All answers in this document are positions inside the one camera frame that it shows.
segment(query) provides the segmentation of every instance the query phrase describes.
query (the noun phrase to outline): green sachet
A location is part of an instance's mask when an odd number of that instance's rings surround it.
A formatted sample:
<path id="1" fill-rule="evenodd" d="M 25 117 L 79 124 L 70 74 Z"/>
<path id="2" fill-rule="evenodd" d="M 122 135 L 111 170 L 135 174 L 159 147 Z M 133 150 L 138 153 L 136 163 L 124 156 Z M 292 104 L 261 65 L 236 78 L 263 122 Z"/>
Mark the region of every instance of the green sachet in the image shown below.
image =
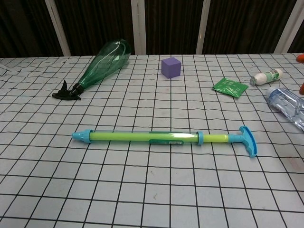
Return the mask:
<path id="1" fill-rule="evenodd" d="M 248 88 L 248 86 L 237 81 L 223 78 L 212 88 L 224 94 L 240 97 L 242 93 Z"/>

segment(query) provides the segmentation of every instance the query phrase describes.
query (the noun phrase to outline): small white bottle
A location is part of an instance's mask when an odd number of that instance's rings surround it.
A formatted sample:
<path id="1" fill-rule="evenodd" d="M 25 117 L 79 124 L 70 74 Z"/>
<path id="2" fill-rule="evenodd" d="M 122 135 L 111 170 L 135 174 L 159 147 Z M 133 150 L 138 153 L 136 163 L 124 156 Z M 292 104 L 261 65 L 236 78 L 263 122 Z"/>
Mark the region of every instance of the small white bottle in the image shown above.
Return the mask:
<path id="1" fill-rule="evenodd" d="M 283 71 L 280 69 L 275 69 L 267 71 L 265 73 L 258 73 L 254 77 L 251 77 L 251 85 L 263 85 L 268 82 L 276 81 L 283 75 Z"/>

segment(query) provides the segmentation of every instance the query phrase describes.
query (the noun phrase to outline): orange object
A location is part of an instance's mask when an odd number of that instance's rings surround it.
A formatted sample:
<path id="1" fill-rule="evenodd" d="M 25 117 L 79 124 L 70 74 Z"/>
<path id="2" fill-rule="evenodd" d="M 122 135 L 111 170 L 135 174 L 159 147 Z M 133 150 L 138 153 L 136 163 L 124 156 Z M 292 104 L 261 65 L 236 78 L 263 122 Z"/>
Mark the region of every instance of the orange object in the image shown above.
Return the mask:
<path id="1" fill-rule="evenodd" d="M 302 95 L 304 95 L 304 83 L 301 86 L 299 93 L 302 94 Z"/>
<path id="2" fill-rule="evenodd" d="M 304 63 L 304 55 L 299 55 L 296 60 L 299 62 L 299 63 Z"/>

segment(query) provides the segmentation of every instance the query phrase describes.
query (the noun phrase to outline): blue nozzle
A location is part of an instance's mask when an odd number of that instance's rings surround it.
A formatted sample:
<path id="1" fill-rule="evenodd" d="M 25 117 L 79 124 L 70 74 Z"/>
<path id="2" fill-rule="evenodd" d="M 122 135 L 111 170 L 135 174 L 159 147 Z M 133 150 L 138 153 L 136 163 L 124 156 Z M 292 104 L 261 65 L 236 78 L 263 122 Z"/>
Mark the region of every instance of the blue nozzle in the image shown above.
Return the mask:
<path id="1" fill-rule="evenodd" d="M 239 130 L 243 133 L 242 135 L 230 134 L 229 142 L 231 143 L 243 143 L 246 150 L 250 154 L 250 157 L 255 157 L 257 155 L 257 144 L 253 137 L 253 134 L 246 126 L 241 126 Z"/>
<path id="2" fill-rule="evenodd" d="M 77 140 L 81 140 L 85 143 L 90 143 L 91 140 L 90 140 L 90 133 L 92 132 L 93 130 L 84 130 L 82 132 L 74 132 L 72 134 L 72 139 L 77 139 Z"/>

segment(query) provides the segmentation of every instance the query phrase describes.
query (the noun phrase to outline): green plastic bottle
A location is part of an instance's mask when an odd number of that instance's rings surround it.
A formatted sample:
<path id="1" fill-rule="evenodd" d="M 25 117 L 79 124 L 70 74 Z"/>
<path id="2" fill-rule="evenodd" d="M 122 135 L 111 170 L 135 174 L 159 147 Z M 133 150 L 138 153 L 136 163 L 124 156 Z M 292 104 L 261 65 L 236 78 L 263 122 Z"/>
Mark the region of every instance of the green plastic bottle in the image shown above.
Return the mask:
<path id="1" fill-rule="evenodd" d="M 106 43 L 71 91 L 67 90 L 67 83 L 64 81 L 61 90 L 52 96 L 61 100 L 80 99 L 79 95 L 85 89 L 122 68 L 128 61 L 130 54 L 131 47 L 124 39 Z"/>

